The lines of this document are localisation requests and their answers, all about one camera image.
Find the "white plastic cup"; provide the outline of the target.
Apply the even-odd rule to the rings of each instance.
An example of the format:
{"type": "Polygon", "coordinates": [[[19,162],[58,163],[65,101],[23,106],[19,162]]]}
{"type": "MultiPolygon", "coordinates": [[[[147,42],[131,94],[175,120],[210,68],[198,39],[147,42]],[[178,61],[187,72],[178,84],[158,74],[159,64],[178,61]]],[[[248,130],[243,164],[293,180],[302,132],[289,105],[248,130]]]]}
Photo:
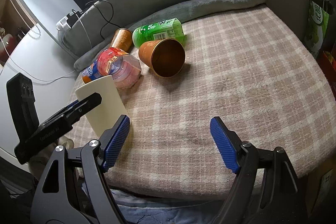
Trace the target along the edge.
{"type": "Polygon", "coordinates": [[[114,126],[122,114],[127,115],[120,94],[111,75],[91,81],[75,90],[78,100],[93,93],[101,96],[101,103],[86,114],[94,133],[100,137],[103,132],[114,126]]]}

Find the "orange blue snack cup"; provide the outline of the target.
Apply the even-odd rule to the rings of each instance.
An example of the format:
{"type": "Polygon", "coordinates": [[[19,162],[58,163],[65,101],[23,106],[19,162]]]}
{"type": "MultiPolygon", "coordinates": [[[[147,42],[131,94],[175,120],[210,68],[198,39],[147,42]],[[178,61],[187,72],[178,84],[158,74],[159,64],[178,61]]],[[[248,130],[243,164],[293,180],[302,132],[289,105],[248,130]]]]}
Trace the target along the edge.
{"type": "Polygon", "coordinates": [[[99,79],[101,74],[98,71],[97,61],[95,60],[89,67],[83,70],[82,80],[85,84],[99,79]]]}

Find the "red clear plastic cup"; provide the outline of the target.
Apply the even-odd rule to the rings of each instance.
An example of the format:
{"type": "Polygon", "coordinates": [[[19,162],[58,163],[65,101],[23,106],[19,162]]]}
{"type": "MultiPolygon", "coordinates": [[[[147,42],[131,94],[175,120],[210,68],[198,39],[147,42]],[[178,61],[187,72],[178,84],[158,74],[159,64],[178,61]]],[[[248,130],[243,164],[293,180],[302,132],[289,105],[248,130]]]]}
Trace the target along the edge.
{"type": "Polygon", "coordinates": [[[127,89],[139,80],[141,65],[129,53],[110,47],[97,58],[97,70],[102,76],[111,75],[118,89],[127,89]]]}

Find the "orange paper cup far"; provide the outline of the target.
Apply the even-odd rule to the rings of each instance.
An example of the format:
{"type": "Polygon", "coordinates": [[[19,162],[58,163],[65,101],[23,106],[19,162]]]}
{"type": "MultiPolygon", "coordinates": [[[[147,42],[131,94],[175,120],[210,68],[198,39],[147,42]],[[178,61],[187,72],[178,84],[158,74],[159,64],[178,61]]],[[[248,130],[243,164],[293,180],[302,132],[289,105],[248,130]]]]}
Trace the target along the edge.
{"type": "Polygon", "coordinates": [[[110,46],[128,52],[133,45],[132,32],[126,28],[116,30],[110,46]]]}

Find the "orange paper cup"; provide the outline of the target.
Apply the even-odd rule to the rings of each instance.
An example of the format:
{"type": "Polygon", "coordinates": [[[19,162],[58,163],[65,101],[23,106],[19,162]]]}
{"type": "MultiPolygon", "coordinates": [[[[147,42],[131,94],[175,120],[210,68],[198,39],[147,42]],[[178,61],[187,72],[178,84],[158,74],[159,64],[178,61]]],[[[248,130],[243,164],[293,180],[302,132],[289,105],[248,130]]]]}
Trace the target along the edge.
{"type": "Polygon", "coordinates": [[[164,78],[177,75],[186,59],[183,45],[171,38],[144,42],[138,56],[157,76],[164,78]]]}
{"type": "Polygon", "coordinates": [[[132,32],[126,28],[116,30],[110,46],[128,52],[133,45],[132,32]]]}

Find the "orange paper cup near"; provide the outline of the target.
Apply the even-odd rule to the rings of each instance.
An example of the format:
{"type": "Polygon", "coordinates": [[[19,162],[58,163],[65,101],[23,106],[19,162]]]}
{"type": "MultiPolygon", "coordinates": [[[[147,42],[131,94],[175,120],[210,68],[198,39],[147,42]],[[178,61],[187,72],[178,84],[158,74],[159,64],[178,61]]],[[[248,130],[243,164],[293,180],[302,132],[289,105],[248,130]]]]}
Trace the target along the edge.
{"type": "Polygon", "coordinates": [[[157,76],[164,78],[177,75],[186,59],[183,45],[171,38],[144,42],[138,56],[157,76]]]}

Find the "red porcelain vase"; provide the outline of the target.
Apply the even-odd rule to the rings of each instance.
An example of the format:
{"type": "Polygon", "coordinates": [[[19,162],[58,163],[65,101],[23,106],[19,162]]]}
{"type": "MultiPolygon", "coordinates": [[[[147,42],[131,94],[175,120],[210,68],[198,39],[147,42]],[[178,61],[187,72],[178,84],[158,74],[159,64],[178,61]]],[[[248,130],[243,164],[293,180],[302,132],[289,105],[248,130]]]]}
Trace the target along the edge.
{"type": "Polygon", "coordinates": [[[12,34],[7,34],[5,29],[1,27],[1,41],[0,42],[0,58],[1,58],[1,64],[5,64],[7,59],[9,58],[9,55],[13,52],[15,49],[17,42],[16,38],[12,36],[12,34]]]}

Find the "white power strip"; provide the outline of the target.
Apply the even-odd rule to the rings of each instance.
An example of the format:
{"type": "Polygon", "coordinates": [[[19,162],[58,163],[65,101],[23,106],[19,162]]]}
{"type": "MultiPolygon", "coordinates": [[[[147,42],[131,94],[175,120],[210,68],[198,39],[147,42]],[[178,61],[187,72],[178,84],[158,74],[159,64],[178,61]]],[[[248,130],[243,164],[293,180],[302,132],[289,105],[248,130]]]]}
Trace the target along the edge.
{"type": "Polygon", "coordinates": [[[68,26],[68,24],[66,23],[67,20],[67,16],[64,16],[62,19],[60,19],[57,23],[56,23],[56,29],[58,31],[68,31],[71,28],[68,26]]]}

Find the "black power adapter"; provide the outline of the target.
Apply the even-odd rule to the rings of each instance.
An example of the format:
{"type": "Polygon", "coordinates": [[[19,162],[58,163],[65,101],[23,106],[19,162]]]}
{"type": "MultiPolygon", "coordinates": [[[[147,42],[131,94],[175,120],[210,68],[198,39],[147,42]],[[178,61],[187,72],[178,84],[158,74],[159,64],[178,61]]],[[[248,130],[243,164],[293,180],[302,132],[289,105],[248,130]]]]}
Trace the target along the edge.
{"type": "Polygon", "coordinates": [[[79,20],[80,16],[81,16],[80,11],[73,10],[72,14],[67,14],[66,23],[70,28],[72,28],[72,26],[79,20]]]}

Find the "wooden shelf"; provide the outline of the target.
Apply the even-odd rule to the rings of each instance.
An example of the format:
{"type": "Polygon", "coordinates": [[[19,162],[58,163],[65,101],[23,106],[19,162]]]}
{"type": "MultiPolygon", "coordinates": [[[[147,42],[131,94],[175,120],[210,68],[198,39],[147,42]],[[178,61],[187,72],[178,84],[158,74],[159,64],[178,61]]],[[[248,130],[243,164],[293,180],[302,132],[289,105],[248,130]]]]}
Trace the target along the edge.
{"type": "Polygon", "coordinates": [[[17,45],[30,29],[33,29],[33,37],[38,37],[39,30],[34,27],[35,24],[36,21],[29,15],[20,0],[1,0],[1,27],[7,34],[12,34],[16,38],[17,45]]]}

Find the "plaid pink table cloth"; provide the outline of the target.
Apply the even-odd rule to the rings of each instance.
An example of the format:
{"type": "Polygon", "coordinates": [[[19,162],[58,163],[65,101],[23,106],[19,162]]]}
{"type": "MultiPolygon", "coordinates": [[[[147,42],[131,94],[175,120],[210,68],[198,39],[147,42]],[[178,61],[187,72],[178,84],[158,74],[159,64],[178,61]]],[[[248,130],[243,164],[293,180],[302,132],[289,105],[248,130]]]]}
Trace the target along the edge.
{"type": "Polygon", "coordinates": [[[298,177],[335,152],[335,99],[313,56],[267,6],[183,25],[186,62],[174,77],[142,67],[120,91],[132,130],[109,186],[138,194],[220,200],[234,174],[210,134],[220,117],[255,147],[287,152],[298,177]]]}

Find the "green drink carton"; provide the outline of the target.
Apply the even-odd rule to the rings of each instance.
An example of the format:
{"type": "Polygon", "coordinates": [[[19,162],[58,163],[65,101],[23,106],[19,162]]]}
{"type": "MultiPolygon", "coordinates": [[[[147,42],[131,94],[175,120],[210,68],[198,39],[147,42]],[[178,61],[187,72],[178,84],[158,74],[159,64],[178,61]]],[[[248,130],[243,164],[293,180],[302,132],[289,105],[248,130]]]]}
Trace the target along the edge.
{"type": "Polygon", "coordinates": [[[168,38],[179,41],[185,47],[185,34],[182,24],[177,18],[140,26],[132,34],[133,44],[136,48],[139,48],[144,42],[168,38]]]}

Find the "red cardboard box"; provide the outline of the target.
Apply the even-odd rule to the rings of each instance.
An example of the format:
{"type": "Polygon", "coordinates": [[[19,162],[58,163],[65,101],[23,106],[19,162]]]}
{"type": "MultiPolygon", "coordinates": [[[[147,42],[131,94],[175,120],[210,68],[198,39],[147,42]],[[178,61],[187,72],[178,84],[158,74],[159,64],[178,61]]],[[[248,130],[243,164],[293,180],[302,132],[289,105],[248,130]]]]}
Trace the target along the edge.
{"type": "Polygon", "coordinates": [[[322,69],[330,87],[336,98],[336,61],[335,46],[332,50],[320,52],[317,57],[317,63],[322,69]]]}

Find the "green paper shopping bag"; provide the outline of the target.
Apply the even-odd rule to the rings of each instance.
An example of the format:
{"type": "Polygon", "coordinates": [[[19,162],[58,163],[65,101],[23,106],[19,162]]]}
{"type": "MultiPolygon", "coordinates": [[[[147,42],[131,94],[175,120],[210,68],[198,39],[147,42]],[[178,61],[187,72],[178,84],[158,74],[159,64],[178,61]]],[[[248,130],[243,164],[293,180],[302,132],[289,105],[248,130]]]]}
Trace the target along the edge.
{"type": "Polygon", "coordinates": [[[315,59],[335,44],[335,7],[329,0],[310,0],[304,45],[315,59]]]}

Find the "grey rolled blanket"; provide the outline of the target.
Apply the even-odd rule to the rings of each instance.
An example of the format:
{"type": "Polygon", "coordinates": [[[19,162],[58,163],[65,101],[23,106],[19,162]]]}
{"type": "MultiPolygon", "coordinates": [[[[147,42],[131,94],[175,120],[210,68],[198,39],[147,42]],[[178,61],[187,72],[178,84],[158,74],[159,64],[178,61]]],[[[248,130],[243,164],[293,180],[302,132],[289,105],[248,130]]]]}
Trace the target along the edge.
{"type": "Polygon", "coordinates": [[[206,15],[230,10],[247,9],[265,2],[266,0],[190,0],[159,10],[142,20],[126,26],[126,28],[133,32],[140,26],[172,18],[177,18],[181,23],[185,23],[206,15]]]}

